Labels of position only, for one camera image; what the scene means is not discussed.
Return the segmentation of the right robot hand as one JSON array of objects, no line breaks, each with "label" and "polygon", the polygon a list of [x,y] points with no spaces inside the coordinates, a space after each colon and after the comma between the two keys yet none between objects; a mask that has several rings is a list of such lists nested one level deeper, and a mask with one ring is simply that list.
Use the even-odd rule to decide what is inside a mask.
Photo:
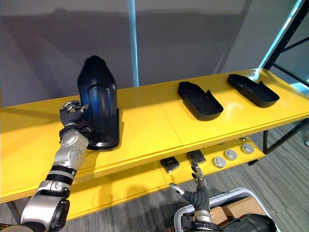
[{"label": "right robot hand", "polygon": [[196,211],[210,211],[209,193],[202,170],[197,163],[193,163],[191,168],[193,170],[192,177],[196,181],[195,191],[184,190],[174,183],[169,183],[169,187],[189,202]]}]

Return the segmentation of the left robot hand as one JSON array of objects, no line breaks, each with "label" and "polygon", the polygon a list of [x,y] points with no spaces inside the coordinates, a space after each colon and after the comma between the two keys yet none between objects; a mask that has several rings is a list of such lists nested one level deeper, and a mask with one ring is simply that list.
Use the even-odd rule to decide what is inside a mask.
[{"label": "left robot hand", "polygon": [[78,100],[66,102],[59,109],[60,121],[64,127],[77,125],[82,115],[88,110],[89,105],[81,105]]}]

